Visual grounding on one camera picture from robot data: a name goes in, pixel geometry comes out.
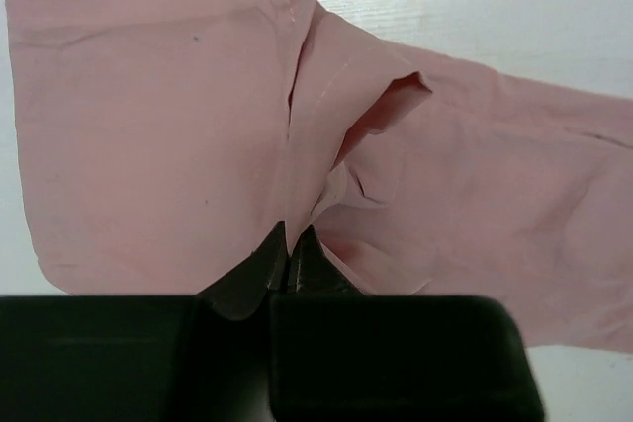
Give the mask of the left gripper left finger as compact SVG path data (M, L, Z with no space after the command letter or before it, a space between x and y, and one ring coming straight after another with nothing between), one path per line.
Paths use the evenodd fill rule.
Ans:
M268 421L268 297L277 224L196 295L5 296L5 421Z

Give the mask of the pink trousers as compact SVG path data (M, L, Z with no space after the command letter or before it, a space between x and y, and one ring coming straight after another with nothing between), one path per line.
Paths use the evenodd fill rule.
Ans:
M6 0L26 221L70 294L193 294L279 222L369 294L632 349L632 104L317 0Z

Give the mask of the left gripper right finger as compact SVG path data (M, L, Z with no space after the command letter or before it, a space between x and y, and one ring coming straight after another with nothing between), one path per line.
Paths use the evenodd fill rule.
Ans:
M542 421L520 331L475 295L368 296L313 229L271 298L269 400L278 421Z

